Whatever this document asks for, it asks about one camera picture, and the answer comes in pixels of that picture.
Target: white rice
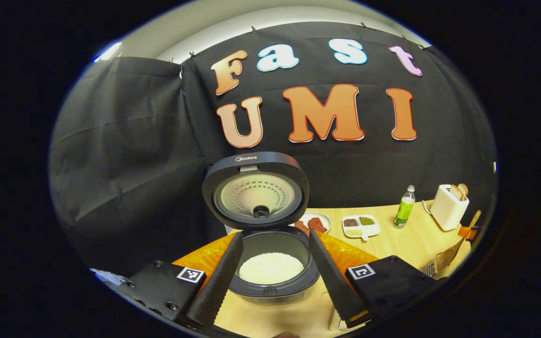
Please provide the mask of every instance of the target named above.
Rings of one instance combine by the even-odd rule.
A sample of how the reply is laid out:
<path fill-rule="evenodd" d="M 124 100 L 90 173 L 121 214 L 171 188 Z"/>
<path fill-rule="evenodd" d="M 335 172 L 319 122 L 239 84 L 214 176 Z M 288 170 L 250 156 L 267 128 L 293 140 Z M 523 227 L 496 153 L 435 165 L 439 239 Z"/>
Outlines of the white rice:
<path fill-rule="evenodd" d="M 284 253 L 255 255 L 243 263 L 239 278 L 254 284 L 277 284 L 294 278 L 304 270 L 297 258 Z"/>

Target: orange letter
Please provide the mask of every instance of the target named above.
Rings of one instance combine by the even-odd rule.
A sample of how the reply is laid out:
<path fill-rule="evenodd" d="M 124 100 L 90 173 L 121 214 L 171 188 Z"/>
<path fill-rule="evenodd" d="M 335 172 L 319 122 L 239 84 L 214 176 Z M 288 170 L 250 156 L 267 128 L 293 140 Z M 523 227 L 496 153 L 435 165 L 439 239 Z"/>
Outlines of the orange letter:
<path fill-rule="evenodd" d="M 412 94 L 400 88 L 389 88 L 387 96 L 394 101 L 395 128 L 391 136 L 400 141 L 412 141 L 417 138 L 417 131 L 412 128 L 412 112 L 410 111 L 410 100 Z"/>
<path fill-rule="evenodd" d="M 329 129 L 335 122 L 332 135 L 337 141 L 356 141 L 363 139 L 364 131 L 358 126 L 356 111 L 358 87 L 350 84 L 338 84 L 331 88 L 325 105 L 305 86 L 295 86 L 283 91 L 283 98 L 292 104 L 294 132 L 290 133 L 292 142 L 310 142 L 313 133 L 309 132 L 306 120 L 314 128 L 320 139 L 327 138 Z"/>
<path fill-rule="evenodd" d="M 236 51 L 210 67 L 216 73 L 216 82 L 218 83 L 218 88 L 216 89 L 217 95 L 224 94 L 239 84 L 239 80 L 232 78 L 231 73 L 235 75 L 241 74 L 242 68 L 239 60 L 245 58 L 247 58 L 245 51 Z"/>
<path fill-rule="evenodd" d="M 251 148 L 260 143 L 262 139 L 262 121 L 260 120 L 260 109 L 258 109 L 260 103 L 262 103 L 262 98 L 259 96 L 254 96 L 241 102 L 241 107 L 245 108 L 247 117 L 249 118 L 250 132 L 247 136 L 241 135 L 237 130 L 237 124 L 235 122 L 236 105 L 223 105 L 216 110 L 216 114 L 221 117 L 225 139 L 233 147 Z"/>

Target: blue letter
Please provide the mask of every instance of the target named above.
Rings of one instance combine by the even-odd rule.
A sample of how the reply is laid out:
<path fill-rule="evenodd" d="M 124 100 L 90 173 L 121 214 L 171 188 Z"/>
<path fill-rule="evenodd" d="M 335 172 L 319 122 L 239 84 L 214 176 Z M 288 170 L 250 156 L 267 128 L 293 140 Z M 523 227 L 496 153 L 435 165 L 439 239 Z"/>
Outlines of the blue letter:
<path fill-rule="evenodd" d="M 300 59 L 294 56 L 294 50 L 290 45 L 268 46 L 261 50 L 258 56 L 262 59 L 258 61 L 256 67 L 261 71 L 271 71 L 279 67 L 292 68 L 300 62 Z"/>
<path fill-rule="evenodd" d="M 329 41 L 329 47 L 336 51 L 333 54 L 341 63 L 363 64 L 367 62 L 367 54 L 363 52 L 363 45 L 347 38 L 335 38 Z"/>

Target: white wall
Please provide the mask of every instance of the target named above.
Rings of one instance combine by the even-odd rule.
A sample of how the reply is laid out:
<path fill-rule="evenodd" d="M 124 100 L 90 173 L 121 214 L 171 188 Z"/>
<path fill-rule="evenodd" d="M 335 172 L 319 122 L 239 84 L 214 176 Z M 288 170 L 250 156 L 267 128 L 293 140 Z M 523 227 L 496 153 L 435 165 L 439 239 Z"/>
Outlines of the white wall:
<path fill-rule="evenodd" d="M 251 31 L 292 22 L 329 21 L 389 32 L 429 46 L 389 17 L 351 0 L 196 0 L 163 13 L 123 38 L 115 55 L 183 62 L 189 52 Z"/>

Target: bread slice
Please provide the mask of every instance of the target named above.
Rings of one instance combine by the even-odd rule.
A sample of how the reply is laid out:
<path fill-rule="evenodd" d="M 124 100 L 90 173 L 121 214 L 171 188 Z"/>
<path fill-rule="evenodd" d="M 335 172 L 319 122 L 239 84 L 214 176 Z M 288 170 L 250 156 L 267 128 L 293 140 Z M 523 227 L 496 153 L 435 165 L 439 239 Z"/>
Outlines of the bread slice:
<path fill-rule="evenodd" d="M 462 196 L 463 196 L 462 191 L 460 191 L 460 189 L 454 184 L 450 186 L 450 194 L 456 197 L 457 200 L 462 201 Z"/>
<path fill-rule="evenodd" d="M 461 201 L 466 201 L 466 196 L 469 194 L 469 188 L 466 187 L 464 184 L 459 184 L 458 188 L 460 191 L 462 191 L 462 199 Z"/>

